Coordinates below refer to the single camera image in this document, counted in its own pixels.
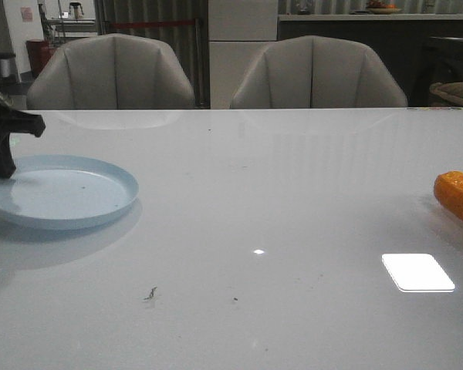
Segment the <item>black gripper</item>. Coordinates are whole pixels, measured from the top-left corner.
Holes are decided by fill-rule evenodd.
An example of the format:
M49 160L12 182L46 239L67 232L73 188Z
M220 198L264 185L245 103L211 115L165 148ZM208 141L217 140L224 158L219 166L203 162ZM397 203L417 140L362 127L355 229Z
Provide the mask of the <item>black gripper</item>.
M41 115L12 111L12 99L0 91L0 178L10 178L16 170L8 142L10 133L29 133L40 137L45 129Z

